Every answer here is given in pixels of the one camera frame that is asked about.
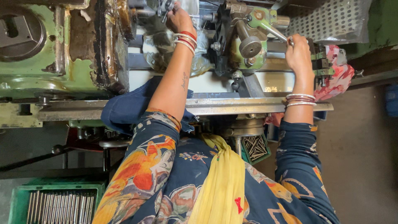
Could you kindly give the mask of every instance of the sleeve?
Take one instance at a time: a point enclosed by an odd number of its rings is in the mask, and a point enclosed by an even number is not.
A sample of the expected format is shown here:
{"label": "sleeve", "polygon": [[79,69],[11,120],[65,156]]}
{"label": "sleeve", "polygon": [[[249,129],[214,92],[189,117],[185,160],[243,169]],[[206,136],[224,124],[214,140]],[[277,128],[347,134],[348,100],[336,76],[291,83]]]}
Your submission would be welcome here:
{"label": "sleeve", "polygon": [[339,223],[321,178],[322,167],[316,152],[317,126],[282,121],[280,129],[275,180],[326,222]]}
{"label": "sleeve", "polygon": [[148,109],[134,129],[126,156],[99,203],[93,223],[120,223],[167,181],[173,166],[181,123]]}

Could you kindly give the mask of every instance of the green plastic crate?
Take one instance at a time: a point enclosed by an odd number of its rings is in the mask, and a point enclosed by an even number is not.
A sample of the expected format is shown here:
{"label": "green plastic crate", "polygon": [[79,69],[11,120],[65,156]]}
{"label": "green plastic crate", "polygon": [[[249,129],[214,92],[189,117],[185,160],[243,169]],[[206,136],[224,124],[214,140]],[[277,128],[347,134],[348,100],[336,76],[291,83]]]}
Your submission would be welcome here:
{"label": "green plastic crate", "polygon": [[268,158],[268,157],[271,155],[271,151],[269,150],[269,147],[268,147],[268,144],[267,144],[267,139],[265,138],[265,135],[262,134],[262,135],[261,135],[261,138],[263,138],[263,141],[264,141],[264,144],[265,144],[265,149],[266,149],[266,151],[267,151],[267,154],[266,154],[266,155],[263,155],[263,156],[260,156],[259,158],[255,159],[254,161],[252,161],[252,160],[250,159],[249,152],[247,151],[246,146],[243,144],[243,141],[241,142],[241,145],[242,145],[242,159],[243,159],[245,162],[247,162],[247,163],[249,163],[249,164],[251,164],[251,165],[254,165],[254,164],[260,162],[261,160],[264,160],[265,158]]}
{"label": "green plastic crate", "polygon": [[12,190],[11,196],[11,208],[10,216],[8,218],[8,224],[26,224],[27,210],[29,206],[29,196],[31,191],[45,191],[45,190],[77,190],[85,191],[91,190],[96,191],[96,200],[94,212],[101,201],[101,198],[105,192],[104,182],[62,182],[62,180],[38,180],[28,183],[28,185],[22,185]]}

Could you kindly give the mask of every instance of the perforated metal sheet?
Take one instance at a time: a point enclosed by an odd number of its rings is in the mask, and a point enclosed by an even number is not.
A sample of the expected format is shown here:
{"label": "perforated metal sheet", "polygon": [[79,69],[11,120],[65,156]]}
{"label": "perforated metal sheet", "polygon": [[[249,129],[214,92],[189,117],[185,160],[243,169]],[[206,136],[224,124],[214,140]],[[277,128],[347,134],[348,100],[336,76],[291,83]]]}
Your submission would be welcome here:
{"label": "perforated metal sheet", "polygon": [[290,26],[285,35],[299,33],[314,41],[355,38],[367,21],[369,8],[363,7],[366,1],[328,0],[317,9],[290,8]]}

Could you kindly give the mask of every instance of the floral printed kurta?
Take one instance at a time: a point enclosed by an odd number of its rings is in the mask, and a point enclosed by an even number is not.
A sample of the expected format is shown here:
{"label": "floral printed kurta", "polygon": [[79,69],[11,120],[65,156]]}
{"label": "floral printed kurta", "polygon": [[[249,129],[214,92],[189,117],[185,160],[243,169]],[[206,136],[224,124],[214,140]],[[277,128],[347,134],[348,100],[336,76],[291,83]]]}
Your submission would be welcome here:
{"label": "floral printed kurta", "polygon": [[[179,139],[180,122],[147,110],[93,223],[188,223],[217,151]],[[245,165],[245,224],[339,223],[321,178],[315,126],[281,123],[276,182]]]}

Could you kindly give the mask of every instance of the clear plastic sheet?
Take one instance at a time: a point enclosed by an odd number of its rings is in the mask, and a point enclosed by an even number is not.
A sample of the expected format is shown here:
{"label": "clear plastic sheet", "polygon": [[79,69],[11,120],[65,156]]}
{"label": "clear plastic sheet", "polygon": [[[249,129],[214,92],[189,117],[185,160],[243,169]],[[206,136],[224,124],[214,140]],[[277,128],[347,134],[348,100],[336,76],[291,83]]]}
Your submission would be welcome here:
{"label": "clear plastic sheet", "polygon": [[[199,14],[199,1],[180,0],[181,8],[189,14]],[[207,55],[209,42],[205,32],[197,26],[200,23],[199,19],[194,19],[193,24],[198,28],[197,30],[197,48],[195,50],[195,57],[192,59],[191,76],[205,73],[213,69],[215,66],[210,63]],[[158,73],[164,73],[167,65],[171,59],[174,48],[172,47],[173,32],[167,29],[164,25],[146,26],[146,34],[144,34],[144,42],[142,51],[144,53],[147,63]]]}

